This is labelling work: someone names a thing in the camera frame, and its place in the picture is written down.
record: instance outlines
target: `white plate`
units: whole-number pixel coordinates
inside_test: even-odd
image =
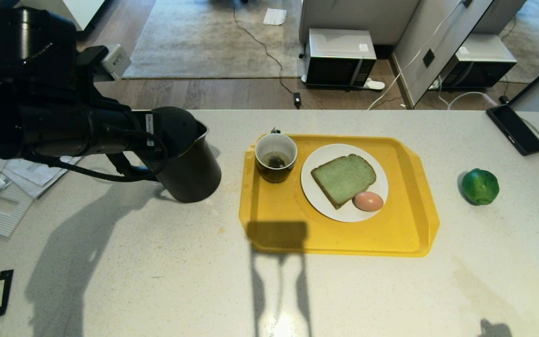
[[[374,171],[376,171],[376,182],[370,185],[368,191],[381,196],[384,200],[384,204],[386,204],[386,199],[388,199],[388,179],[386,178],[386,173],[376,158],[358,147],[347,144],[330,144],[325,145],[325,147],[320,147],[308,156],[301,170],[301,185],[307,200],[309,200],[311,205],[313,205],[313,207],[315,207],[321,214],[342,222],[363,221],[381,211],[364,212],[355,207],[352,200],[347,201],[347,203],[342,205],[340,209],[334,209],[334,206],[313,179],[311,175],[312,169],[340,156],[347,156],[350,154],[360,156],[374,168]]]

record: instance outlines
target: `wooden floor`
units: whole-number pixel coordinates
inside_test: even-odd
[[[91,45],[121,44],[132,55],[156,0],[107,0],[93,19],[95,28],[79,41],[79,49]],[[378,60],[371,78],[387,86],[394,80],[388,60]],[[293,92],[300,92],[301,109],[367,109],[381,96],[371,90],[307,89],[299,79],[283,79]],[[185,109],[293,109],[293,97],[278,79],[143,79],[96,84],[101,94],[115,98],[133,109],[176,106]],[[497,102],[506,83],[498,83],[486,92]],[[507,96],[517,94],[525,85],[509,84]],[[443,92],[451,102],[460,93]],[[479,95],[462,98],[454,110],[483,110],[490,104]],[[412,109],[406,107],[397,85],[374,106],[374,109]],[[437,92],[426,92],[415,109],[446,109]]]

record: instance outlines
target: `microwave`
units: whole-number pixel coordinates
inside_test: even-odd
[[[305,75],[308,85],[362,87],[376,63],[367,30],[309,29]]]
[[[442,89],[480,89],[495,85],[517,64],[494,34],[470,34],[440,74]]]

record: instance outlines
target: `mug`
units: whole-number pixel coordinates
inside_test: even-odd
[[[257,171],[268,182],[285,181],[295,166],[297,155],[297,145],[290,137],[279,132],[267,134],[255,146]]]

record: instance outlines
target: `yellow tray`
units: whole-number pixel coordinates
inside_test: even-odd
[[[392,138],[288,135],[298,147],[290,177],[270,183],[255,169],[255,145],[244,156],[239,218],[260,252],[425,256],[440,225],[419,156]],[[332,220],[307,201],[301,168],[324,145],[343,143],[368,152],[388,177],[383,209],[360,222]]]

